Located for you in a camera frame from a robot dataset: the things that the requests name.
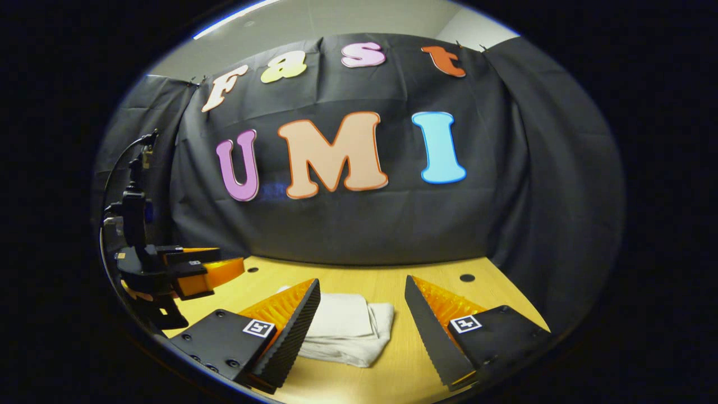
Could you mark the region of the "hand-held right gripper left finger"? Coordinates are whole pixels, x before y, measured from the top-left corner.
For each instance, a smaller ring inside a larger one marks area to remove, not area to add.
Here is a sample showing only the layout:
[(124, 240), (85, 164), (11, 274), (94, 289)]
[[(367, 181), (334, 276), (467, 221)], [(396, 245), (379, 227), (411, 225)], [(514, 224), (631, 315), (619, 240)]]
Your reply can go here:
[(320, 301), (320, 281), (308, 279), (238, 314), (213, 310), (170, 342), (208, 370), (273, 394), (294, 366)]

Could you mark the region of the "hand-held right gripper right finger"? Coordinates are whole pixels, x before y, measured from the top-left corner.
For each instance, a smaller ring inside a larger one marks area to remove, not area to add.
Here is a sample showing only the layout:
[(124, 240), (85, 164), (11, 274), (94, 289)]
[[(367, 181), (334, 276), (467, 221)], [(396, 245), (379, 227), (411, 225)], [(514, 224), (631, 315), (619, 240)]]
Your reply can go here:
[(552, 334), (510, 305), (485, 309), (407, 276), (404, 298), (441, 383), (450, 391), (505, 378), (538, 355)]

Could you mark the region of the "white jeans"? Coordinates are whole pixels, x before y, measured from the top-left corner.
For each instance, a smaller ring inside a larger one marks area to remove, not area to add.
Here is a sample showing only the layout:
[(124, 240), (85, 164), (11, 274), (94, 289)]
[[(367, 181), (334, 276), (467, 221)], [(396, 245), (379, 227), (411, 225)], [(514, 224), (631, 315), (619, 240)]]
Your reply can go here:
[(395, 307), (367, 302), (359, 294), (322, 292), (298, 355), (357, 368), (370, 368), (392, 337)]

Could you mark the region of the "black backdrop cloth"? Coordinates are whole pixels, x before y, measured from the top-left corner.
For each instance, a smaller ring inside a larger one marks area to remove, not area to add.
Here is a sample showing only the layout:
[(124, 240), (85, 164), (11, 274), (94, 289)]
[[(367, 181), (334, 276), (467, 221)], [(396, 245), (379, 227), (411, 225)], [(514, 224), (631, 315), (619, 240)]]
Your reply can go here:
[(203, 84), (145, 76), (98, 149), (95, 206), (122, 151), (155, 128), (144, 186), (157, 243), (336, 265), (485, 256), (557, 334), (590, 311), (620, 246), (609, 126), (523, 38), (480, 51), (340, 34)]

